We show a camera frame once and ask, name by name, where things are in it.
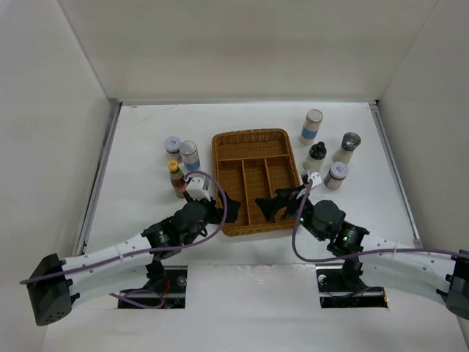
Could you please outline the red sauce bottle yellow cap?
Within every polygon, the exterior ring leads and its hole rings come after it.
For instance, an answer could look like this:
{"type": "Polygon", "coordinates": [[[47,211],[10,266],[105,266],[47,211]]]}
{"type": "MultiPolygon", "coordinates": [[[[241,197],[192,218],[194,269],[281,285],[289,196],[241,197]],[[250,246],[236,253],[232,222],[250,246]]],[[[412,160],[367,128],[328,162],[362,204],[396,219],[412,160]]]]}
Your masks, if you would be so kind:
{"type": "Polygon", "coordinates": [[[175,194],[183,198],[187,183],[185,181],[184,173],[182,172],[178,161],[171,160],[168,162],[168,169],[170,175],[171,185],[174,189],[175,194]]]}

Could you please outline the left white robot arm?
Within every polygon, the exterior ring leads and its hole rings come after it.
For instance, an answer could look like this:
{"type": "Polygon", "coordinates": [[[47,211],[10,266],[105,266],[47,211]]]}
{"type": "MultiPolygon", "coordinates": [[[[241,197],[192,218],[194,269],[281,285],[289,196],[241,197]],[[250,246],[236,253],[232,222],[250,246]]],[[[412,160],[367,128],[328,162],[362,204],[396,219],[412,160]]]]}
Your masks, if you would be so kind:
{"type": "Polygon", "coordinates": [[[221,229],[237,220],[241,204],[218,190],[222,206],[209,196],[200,177],[192,177],[184,193],[185,205],[117,245],[78,257],[43,259],[25,285],[35,323],[47,326],[61,320],[88,300],[142,286],[154,293],[164,284],[162,260],[211,239],[207,225],[221,229]]]}

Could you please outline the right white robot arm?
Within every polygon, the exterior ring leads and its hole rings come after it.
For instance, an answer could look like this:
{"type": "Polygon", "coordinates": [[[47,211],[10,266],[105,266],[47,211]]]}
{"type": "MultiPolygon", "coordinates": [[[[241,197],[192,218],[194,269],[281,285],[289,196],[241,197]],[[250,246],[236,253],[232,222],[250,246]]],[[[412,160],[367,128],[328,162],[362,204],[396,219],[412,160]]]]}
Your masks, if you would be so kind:
{"type": "Polygon", "coordinates": [[[318,241],[327,241],[332,260],[343,262],[341,284],[351,291],[391,287],[431,299],[460,318],[468,318],[468,251],[418,249],[371,237],[346,221],[345,212],[330,200],[312,204],[309,188],[279,189],[274,198],[255,203],[267,221],[280,209],[318,241]]]}

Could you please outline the brown wicker divided tray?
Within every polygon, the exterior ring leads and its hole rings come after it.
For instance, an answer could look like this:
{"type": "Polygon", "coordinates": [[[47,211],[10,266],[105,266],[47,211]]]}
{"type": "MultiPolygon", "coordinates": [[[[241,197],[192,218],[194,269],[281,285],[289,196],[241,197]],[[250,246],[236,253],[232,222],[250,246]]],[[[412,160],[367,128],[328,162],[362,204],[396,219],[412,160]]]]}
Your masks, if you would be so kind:
{"type": "Polygon", "coordinates": [[[268,221],[256,204],[257,198],[272,198],[280,188],[300,185],[288,133],[279,128],[231,131],[212,139],[213,174],[224,191],[240,202],[237,221],[225,224],[229,237],[290,230],[292,219],[277,213],[268,221]]]}

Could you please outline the black knob white powder bottle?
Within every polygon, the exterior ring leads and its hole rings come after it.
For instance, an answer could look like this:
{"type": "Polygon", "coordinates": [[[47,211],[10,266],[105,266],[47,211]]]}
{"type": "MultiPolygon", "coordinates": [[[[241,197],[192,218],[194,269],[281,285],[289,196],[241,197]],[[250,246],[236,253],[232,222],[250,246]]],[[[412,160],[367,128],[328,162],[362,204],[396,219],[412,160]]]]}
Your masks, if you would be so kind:
{"type": "Polygon", "coordinates": [[[327,149],[324,142],[313,144],[308,151],[303,168],[306,171],[319,172],[327,155],[327,149]]]}

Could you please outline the dark paste jar right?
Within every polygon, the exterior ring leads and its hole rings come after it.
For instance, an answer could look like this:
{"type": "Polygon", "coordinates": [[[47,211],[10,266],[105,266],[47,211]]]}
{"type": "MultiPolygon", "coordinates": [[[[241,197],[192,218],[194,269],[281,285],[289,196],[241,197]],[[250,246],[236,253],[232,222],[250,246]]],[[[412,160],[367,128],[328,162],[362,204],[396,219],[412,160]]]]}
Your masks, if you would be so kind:
{"type": "Polygon", "coordinates": [[[323,183],[330,190],[337,190],[348,176],[348,166],[342,162],[334,162],[325,176],[323,183]]]}

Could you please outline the dark paste jar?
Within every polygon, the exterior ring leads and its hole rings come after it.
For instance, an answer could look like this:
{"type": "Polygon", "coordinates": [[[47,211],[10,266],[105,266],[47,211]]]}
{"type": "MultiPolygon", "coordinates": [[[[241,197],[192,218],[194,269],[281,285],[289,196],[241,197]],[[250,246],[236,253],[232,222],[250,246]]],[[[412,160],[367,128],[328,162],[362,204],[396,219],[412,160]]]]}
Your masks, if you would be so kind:
{"type": "Polygon", "coordinates": [[[348,176],[348,166],[342,162],[334,162],[325,176],[323,183],[330,190],[337,190],[348,176]]]}
{"type": "Polygon", "coordinates": [[[182,141],[176,136],[168,137],[164,142],[164,148],[166,151],[167,158],[169,160],[177,161],[182,163],[182,157],[180,154],[180,145],[182,141]]]}

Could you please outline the dark paste jar left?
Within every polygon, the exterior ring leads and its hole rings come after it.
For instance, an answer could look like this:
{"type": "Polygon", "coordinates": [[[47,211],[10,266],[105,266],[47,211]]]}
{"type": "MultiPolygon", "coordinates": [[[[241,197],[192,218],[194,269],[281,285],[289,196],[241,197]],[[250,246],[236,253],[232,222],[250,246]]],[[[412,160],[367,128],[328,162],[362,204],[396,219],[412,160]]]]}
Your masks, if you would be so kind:
{"type": "Polygon", "coordinates": [[[180,145],[182,141],[176,136],[168,137],[164,142],[164,148],[166,151],[167,158],[169,160],[177,161],[182,163],[182,157],[180,154],[180,145]]]}

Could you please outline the tall blue label jar right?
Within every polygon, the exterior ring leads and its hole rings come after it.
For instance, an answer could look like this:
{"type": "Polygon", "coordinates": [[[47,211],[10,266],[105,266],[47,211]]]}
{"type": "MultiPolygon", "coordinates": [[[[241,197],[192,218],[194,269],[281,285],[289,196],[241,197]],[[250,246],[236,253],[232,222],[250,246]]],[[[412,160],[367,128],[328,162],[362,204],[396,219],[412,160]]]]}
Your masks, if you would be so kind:
{"type": "Polygon", "coordinates": [[[311,109],[307,112],[299,137],[299,141],[301,144],[309,146],[314,143],[314,140],[320,129],[322,120],[323,113],[320,110],[311,109]]]}

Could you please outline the dark cap salt shaker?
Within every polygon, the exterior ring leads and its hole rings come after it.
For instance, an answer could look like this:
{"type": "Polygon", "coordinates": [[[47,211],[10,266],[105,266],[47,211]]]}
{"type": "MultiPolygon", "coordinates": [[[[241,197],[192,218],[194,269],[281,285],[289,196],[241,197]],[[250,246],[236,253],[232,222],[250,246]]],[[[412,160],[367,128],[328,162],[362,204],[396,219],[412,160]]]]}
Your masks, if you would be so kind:
{"type": "Polygon", "coordinates": [[[338,150],[333,154],[333,162],[342,162],[348,164],[352,158],[353,153],[361,144],[361,137],[353,132],[346,132],[341,141],[338,150]]]}

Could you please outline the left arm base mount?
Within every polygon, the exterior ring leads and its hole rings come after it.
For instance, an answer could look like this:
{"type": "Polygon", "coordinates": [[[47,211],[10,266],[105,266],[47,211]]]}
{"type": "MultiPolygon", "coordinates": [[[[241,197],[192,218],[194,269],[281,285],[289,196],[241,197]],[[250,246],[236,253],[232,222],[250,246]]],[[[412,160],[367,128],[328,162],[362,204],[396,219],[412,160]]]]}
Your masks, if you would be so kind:
{"type": "Polygon", "coordinates": [[[188,285],[187,266],[165,266],[156,280],[149,280],[142,288],[119,292],[125,301],[118,299],[119,309],[184,309],[188,285]]]}

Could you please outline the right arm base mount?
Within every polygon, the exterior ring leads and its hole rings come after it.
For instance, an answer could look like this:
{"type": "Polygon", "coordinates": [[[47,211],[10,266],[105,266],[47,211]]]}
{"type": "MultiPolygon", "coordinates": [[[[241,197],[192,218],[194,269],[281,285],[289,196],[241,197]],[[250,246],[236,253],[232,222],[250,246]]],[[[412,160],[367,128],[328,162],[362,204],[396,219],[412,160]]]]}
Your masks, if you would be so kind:
{"type": "Polygon", "coordinates": [[[382,287],[368,287],[360,279],[345,279],[340,265],[315,267],[323,309],[388,308],[382,287]]]}

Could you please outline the right aluminium table rail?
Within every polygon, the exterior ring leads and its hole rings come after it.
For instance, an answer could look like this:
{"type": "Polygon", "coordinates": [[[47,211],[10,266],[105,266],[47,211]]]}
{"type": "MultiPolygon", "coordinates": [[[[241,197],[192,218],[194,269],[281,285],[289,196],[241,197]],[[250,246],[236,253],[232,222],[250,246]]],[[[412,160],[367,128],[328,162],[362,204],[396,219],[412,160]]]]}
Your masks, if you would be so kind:
{"type": "Polygon", "coordinates": [[[422,244],[422,241],[421,241],[421,236],[419,234],[419,231],[418,231],[418,228],[417,228],[417,225],[416,225],[416,221],[415,221],[415,218],[414,218],[414,215],[413,215],[409,200],[407,198],[407,194],[406,194],[403,182],[402,182],[402,178],[401,178],[401,175],[399,173],[399,169],[398,169],[398,166],[396,164],[396,160],[394,158],[393,150],[391,149],[391,144],[389,142],[388,135],[385,131],[385,126],[383,124],[383,120],[382,120],[382,117],[381,117],[381,114],[380,114],[378,103],[379,103],[378,100],[372,101],[369,104],[369,108],[370,108],[370,111],[372,113],[373,120],[374,120],[374,123],[376,125],[377,132],[379,134],[380,141],[382,143],[388,165],[391,169],[392,178],[394,180],[396,189],[398,190],[398,193],[399,193],[400,202],[402,203],[402,206],[405,209],[405,214],[407,216],[407,222],[412,227],[413,244],[416,248],[422,248],[423,244],[422,244]]]}

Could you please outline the aluminium table rail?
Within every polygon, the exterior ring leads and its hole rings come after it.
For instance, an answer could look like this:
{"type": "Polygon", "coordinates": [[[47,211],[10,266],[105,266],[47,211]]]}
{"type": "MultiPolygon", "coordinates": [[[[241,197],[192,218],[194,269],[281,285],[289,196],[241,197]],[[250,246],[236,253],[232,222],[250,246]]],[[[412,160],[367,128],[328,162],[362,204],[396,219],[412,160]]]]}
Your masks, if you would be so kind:
{"type": "Polygon", "coordinates": [[[379,103],[378,100],[372,101],[369,104],[369,108],[370,108],[370,111],[372,113],[373,120],[374,120],[374,123],[376,125],[377,132],[379,134],[380,141],[382,143],[388,165],[391,169],[392,178],[394,180],[396,189],[398,190],[398,193],[399,193],[400,202],[402,203],[402,206],[405,209],[405,214],[407,216],[407,222],[412,227],[413,244],[416,248],[422,248],[423,244],[422,244],[422,241],[421,241],[421,236],[419,234],[419,231],[418,231],[418,228],[417,228],[417,225],[416,225],[416,221],[415,221],[415,218],[414,218],[414,215],[413,215],[409,200],[407,198],[407,194],[406,194],[403,182],[402,182],[402,178],[401,178],[401,175],[399,173],[399,169],[398,169],[398,166],[396,164],[396,160],[394,158],[393,150],[391,149],[391,144],[389,142],[388,135],[385,131],[385,126],[383,124],[383,120],[382,120],[382,117],[381,117],[381,114],[380,114],[378,103],[379,103]]]}
{"type": "Polygon", "coordinates": [[[110,98],[108,102],[110,103],[111,110],[108,116],[106,131],[104,133],[103,142],[101,144],[100,155],[97,160],[97,167],[95,170],[95,176],[92,182],[89,198],[86,203],[84,214],[81,217],[81,222],[78,225],[78,231],[75,237],[75,243],[72,252],[73,256],[80,256],[86,250],[92,222],[95,217],[97,202],[100,196],[100,190],[103,184],[103,178],[106,173],[111,146],[122,108],[122,102],[116,98],[110,98]]]}

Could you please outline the left aluminium table rail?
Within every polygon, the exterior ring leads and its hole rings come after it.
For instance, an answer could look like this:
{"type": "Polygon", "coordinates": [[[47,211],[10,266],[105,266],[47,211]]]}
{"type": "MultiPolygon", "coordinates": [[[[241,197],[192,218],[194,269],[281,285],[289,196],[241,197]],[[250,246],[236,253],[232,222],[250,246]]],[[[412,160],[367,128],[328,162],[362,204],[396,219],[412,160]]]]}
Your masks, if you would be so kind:
{"type": "Polygon", "coordinates": [[[92,222],[95,217],[97,202],[100,196],[100,190],[103,184],[103,178],[106,173],[111,146],[122,108],[122,102],[116,98],[110,98],[108,102],[110,103],[111,110],[108,116],[106,131],[104,133],[103,142],[101,144],[100,155],[97,160],[97,167],[95,170],[95,176],[92,182],[89,198],[86,203],[84,214],[81,217],[81,222],[78,225],[78,231],[75,237],[75,243],[72,252],[73,256],[80,256],[86,250],[92,222]]]}

